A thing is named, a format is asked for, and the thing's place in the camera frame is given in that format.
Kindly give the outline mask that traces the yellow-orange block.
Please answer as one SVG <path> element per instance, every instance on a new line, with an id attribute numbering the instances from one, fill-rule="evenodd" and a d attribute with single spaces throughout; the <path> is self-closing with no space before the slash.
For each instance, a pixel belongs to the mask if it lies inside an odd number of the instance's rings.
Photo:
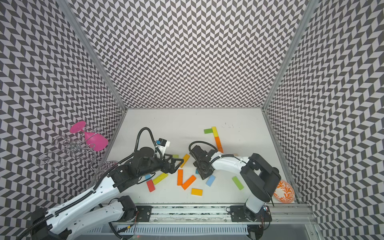
<path id="1" fill-rule="evenodd" d="M 185 166 L 185 164 L 187 163 L 189 158 L 190 158 L 190 155 L 189 154 L 185 154 L 185 156 L 183 157 L 184 161 L 183 161 L 182 165 L 180 166 L 180 168 L 183 168 Z"/>
<path id="2" fill-rule="evenodd" d="M 192 188 L 191 189 L 191 195 L 200 196 L 201 197 L 203 195 L 203 190 L 202 189 Z"/>

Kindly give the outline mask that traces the light blue small block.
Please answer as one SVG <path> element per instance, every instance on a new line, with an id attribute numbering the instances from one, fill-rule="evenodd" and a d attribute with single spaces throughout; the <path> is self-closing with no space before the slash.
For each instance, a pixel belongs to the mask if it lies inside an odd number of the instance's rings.
<path id="1" fill-rule="evenodd" d="M 213 175 L 211 175 L 211 176 L 208 178 L 208 180 L 207 180 L 207 182 L 206 182 L 206 185 L 209 186 L 209 187 L 211 187 L 212 184 L 213 184 L 213 182 L 215 181 L 215 179 L 216 179 L 216 177 L 213 176 Z"/>

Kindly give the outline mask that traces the yellow block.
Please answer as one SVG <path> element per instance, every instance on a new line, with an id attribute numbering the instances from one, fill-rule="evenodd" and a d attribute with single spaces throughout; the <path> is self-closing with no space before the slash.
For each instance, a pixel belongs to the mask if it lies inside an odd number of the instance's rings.
<path id="1" fill-rule="evenodd" d="M 212 127 L 212 131 L 213 131 L 214 137 L 217 138 L 219 136 L 217 128 L 216 127 Z"/>

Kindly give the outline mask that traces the green long block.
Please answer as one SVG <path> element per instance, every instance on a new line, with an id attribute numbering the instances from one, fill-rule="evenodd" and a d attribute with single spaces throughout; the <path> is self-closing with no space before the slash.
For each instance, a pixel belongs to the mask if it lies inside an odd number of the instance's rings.
<path id="1" fill-rule="evenodd" d="M 241 183 L 241 181 L 237 177 L 232 177 L 233 182 L 237 186 L 237 188 L 241 191 L 244 189 L 244 185 Z"/>

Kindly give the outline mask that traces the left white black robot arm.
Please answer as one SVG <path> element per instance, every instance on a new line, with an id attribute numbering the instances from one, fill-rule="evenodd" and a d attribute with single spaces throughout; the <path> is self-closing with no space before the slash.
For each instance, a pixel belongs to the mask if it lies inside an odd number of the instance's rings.
<path id="1" fill-rule="evenodd" d="M 150 133 L 153 147 L 139 148 L 141 134 Z M 122 193 L 145 181 L 146 175 L 156 172 L 175 173 L 183 159 L 166 154 L 167 140 L 155 140 L 147 127 L 136 139 L 134 152 L 116 165 L 82 194 L 51 209 L 40 208 L 32 214 L 32 225 L 17 238 L 31 236 L 33 240 L 72 240 L 99 224 L 136 222 L 139 214 L 130 196 Z"/>

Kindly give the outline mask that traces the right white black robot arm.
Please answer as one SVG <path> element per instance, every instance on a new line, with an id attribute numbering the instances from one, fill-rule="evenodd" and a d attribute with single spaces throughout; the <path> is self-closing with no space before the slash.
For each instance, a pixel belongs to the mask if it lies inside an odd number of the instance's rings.
<path id="1" fill-rule="evenodd" d="M 243 178 L 251 194 L 242 208 L 230 207 L 234 222 L 272 221 L 270 208 L 266 204 L 273 202 L 272 196 L 282 179 L 277 168 L 272 167 L 259 154 L 236 157 L 233 154 L 224 154 L 204 141 L 192 142 L 189 152 L 195 159 L 194 166 L 203 180 L 212 176 L 215 171 L 226 171 Z"/>

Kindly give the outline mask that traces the orange vertical block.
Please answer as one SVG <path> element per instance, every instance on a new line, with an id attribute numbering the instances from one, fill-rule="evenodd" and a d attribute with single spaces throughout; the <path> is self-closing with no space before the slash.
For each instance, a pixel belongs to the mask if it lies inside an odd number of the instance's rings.
<path id="1" fill-rule="evenodd" d="M 183 170 L 178 170 L 178 175 L 177 175 L 177 185 L 182 186 L 183 185 Z"/>

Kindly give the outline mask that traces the yellow-green long block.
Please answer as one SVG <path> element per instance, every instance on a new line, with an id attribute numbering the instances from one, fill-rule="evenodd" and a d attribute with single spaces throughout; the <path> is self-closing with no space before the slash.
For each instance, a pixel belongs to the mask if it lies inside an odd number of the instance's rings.
<path id="1" fill-rule="evenodd" d="M 158 183 L 160 183 L 160 182 L 161 182 L 162 180 L 164 180 L 167 176 L 168 176 L 168 174 L 165 174 L 165 173 L 160 174 L 158 177 L 156 177 L 156 178 L 153 180 L 154 185 L 157 185 Z"/>

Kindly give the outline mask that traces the orange diagonal block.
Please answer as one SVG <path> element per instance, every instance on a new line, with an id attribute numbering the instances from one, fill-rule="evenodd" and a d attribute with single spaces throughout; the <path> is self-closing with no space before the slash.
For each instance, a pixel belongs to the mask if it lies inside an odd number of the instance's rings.
<path id="1" fill-rule="evenodd" d="M 182 188 L 184 190 L 186 190 L 187 188 L 190 187 L 190 185 L 196 180 L 197 178 L 192 175 L 189 179 L 187 179 L 183 184 L 182 184 Z"/>

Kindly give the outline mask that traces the yellow-orange bottom block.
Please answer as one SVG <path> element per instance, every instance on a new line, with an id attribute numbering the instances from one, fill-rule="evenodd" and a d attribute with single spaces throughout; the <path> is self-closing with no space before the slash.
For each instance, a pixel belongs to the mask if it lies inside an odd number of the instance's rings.
<path id="1" fill-rule="evenodd" d="M 203 190 L 202 189 L 192 188 L 191 189 L 191 195 L 200 196 L 201 197 L 203 195 Z"/>

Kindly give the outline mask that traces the red small block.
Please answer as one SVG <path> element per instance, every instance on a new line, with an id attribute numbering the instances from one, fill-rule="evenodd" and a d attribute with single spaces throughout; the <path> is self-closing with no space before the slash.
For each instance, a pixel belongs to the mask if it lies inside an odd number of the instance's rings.
<path id="1" fill-rule="evenodd" d="M 146 181 L 146 183 L 147 183 L 147 187 L 148 187 L 148 190 L 150 193 L 156 190 L 155 184 L 152 180 L 148 180 L 148 181 Z"/>

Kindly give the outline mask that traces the pink plastic wine glass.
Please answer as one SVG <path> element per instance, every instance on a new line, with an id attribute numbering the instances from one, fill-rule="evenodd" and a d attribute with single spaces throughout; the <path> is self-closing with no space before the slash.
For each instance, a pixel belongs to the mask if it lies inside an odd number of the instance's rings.
<path id="1" fill-rule="evenodd" d="M 90 147 L 95 152 L 100 152 L 101 150 L 104 150 L 109 144 L 109 141 L 99 133 L 99 130 L 86 132 L 86 125 L 87 123 L 85 121 L 77 122 L 70 128 L 70 133 L 83 133 L 85 137 L 85 143 L 88 147 Z"/>

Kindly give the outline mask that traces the orange patterned bowl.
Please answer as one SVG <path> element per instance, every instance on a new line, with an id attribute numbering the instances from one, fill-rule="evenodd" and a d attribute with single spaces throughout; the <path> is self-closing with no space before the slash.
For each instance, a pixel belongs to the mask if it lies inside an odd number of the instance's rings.
<path id="1" fill-rule="evenodd" d="M 280 180 L 274 192 L 274 197 L 283 204 L 291 204 L 295 200 L 293 187 L 286 181 Z"/>

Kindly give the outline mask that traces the aluminium mounting rail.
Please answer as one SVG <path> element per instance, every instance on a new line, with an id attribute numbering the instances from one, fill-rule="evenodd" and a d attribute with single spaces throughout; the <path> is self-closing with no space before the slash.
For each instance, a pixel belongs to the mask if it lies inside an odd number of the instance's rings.
<path id="1" fill-rule="evenodd" d="M 136 217 L 121 224 L 316 224 L 311 208 L 305 204 L 275 204 L 270 213 L 256 221 L 249 220 L 243 206 L 232 204 L 153 204 L 138 205 Z"/>

